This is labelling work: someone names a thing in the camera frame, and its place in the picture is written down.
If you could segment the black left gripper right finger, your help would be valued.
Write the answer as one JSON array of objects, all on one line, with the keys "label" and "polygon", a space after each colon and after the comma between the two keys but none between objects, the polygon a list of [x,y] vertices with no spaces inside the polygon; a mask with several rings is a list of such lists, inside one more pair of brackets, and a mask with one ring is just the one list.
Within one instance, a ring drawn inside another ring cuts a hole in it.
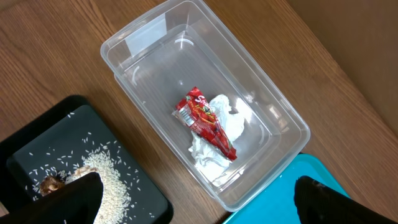
[{"label": "black left gripper right finger", "polygon": [[306,175],[296,180],[294,204],[304,224],[397,224]]}]

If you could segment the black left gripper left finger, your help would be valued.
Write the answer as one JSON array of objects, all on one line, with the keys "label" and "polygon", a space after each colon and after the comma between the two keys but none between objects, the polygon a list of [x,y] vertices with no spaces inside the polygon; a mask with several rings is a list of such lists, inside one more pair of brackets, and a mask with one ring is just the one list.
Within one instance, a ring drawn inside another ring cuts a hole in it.
[{"label": "black left gripper left finger", "polygon": [[3,224],[92,224],[101,206],[103,183],[91,172],[36,202],[1,217]]}]

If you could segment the white tissue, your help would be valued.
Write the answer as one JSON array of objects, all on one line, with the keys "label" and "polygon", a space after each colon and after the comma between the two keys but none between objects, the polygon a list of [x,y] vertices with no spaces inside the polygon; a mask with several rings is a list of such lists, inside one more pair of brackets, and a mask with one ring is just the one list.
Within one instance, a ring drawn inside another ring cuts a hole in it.
[{"label": "white tissue", "polygon": [[[234,143],[244,131],[244,116],[241,113],[231,114],[232,107],[226,95],[218,95],[209,105],[216,114],[221,127],[225,131],[231,143]],[[227,169],[232,161],[214,145],[200,138],[192,132],[193,141],[188,149],[195,160],[195,167],[205,176],[206,180],[219,187],[227,181],[229,174]]]}]

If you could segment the red snack wrapper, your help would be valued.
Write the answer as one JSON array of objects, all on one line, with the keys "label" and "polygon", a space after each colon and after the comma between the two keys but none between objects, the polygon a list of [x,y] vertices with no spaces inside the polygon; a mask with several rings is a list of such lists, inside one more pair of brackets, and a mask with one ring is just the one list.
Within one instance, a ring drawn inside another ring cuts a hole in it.
[{"label": "red snack wrapper", "polygon": [[227,159],[231,161],[237,159],[236,149],[227,137],[217,115],[197,87],[193,87],[179,101],[173,115],[196,135],[217,147]]}]

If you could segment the black waste tray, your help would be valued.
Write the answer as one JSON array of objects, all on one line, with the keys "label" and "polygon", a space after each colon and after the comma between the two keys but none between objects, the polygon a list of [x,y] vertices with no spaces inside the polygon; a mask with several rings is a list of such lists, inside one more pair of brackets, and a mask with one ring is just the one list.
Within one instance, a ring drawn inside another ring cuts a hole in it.
[{"label": "black waste tray", "polygon": [[38,200],[47,175],[66,177],[105,152],[131,198],[123,223],[169,223],[174,208],[80,95],[72,95],[1,141],[1,203],[9,212]]}]

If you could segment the brown food scrap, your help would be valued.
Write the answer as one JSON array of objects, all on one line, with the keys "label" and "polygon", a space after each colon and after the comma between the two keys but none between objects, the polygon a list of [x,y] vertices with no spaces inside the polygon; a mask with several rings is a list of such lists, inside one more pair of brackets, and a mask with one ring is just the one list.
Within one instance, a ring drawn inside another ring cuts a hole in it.
[{"label": "brown food scrap", "polygon": [[58,177],[49,175],[40,183],[40,194],[46,196],[64,186],[65,183]]}]

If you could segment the pile of white rice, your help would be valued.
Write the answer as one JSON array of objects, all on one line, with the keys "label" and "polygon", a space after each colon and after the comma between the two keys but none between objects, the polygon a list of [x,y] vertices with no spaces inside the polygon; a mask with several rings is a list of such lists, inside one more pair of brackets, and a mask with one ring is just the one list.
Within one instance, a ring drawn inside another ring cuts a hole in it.
[{"label": "pile of white rice", "polygon": [[65,186],[96,172],[103,183],[95,223],[155,223],[168,202],[102,119],[81,106],[13,155],[28,176],[23,186],[37,200],[46,176]]}]

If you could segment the teal plastic tray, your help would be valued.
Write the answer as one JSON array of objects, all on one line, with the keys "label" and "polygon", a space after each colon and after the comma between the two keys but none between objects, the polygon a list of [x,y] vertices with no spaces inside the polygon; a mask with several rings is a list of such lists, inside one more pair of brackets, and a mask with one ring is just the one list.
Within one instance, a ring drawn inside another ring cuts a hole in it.
[{"label": "teal plastic tray", "polygon": [[229,216],[224,224],[299,223],[294,204],[294,186],[303,175],[344,196],[348,195],[319,159],[309,154],[299,154],[280,176],[245,207]]}]

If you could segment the clear plastic bin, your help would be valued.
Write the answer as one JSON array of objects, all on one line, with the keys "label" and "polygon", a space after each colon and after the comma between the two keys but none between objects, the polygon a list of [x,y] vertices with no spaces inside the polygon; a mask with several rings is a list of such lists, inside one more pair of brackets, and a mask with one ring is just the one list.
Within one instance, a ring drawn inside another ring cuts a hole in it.
[{"label": "clear plastic bin", "polygon": [[[166,1],[101,46],[114,77],[156,133],[227,211],[242,209],[292,162],[310,129],[265,71],[203,1]],[[226,95],[244,120],[237,159],[215,178],[188,150],[193,135],[173,116],[193,88]]]}]

